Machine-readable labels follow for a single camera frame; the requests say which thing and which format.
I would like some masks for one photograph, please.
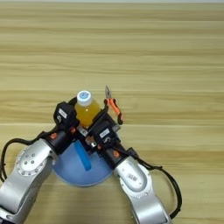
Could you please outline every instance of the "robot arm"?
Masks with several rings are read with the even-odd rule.
[[[40,134],[17,156],[15,167],[0,188],[0,224],[23,224],[50,175],[58,155],[76,139],[76,112],[73,105],[58,104],[50,134]]]
[[[132,157],[127,157],[115,168],[123,191],[128,196],[137,224],[172,224],[170,216],[155,195],[151,175]]]
[[[162,167],[146,164],[132,148],[125,150],[116,134],[119,127],[105,111],[102,111],[97,119],[89,131],[89,135],[92,135],[95,140],[92,147],[114,170],[123,191],[130,200],[136,223],[172,224],[172,218],[177,215],[182,205],[181,193],[175,179]],[[153,191],[152,179],[148,171],[153,169],[163,172],[177,193],[178,207],[172,215],[167,214],[163,204]]]
[[[20,152],[13,172],[0,188],[0,217],[3,220],[24,223],[57,157],[44,139]]]

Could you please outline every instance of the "wood grain surface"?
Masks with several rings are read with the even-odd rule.
[[[109,85],[120,135],[180,184],[174,224],[224,221],[224,5],[0,3],[0,146],[53,126],[58,102]],[[7,154],[11,171],[20,145]],[[152,173],[167,211],[176,205]],[[26,224],[134,223],[115,178],[78,188],[54,174]]]

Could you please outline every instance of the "silver robot arm segment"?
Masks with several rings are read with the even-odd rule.
[[[151,175],[132,157],[123,160],[114,171],[129,197],[137,224],[172,224],[161,201],[155,195]]]
[[[0,217],[3,220],[24,223],[57,158],[43,139],[20,152],[13,172],[0,188]]]

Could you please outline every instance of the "orange juice bottle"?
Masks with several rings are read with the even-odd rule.
[[[87,90],[80,91],[77,94],[77,103],[74,108],[77,112],[77,118],[80,120],[80,125],[85,128],[93,123],[93,119],[101,111],[100,105]]]

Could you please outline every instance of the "white bottle cap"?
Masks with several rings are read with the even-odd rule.
[[[80,91],[77,94],[77,102],[83,107],[89,106],[92,103],[92,100],[92,95],[87,90]]]

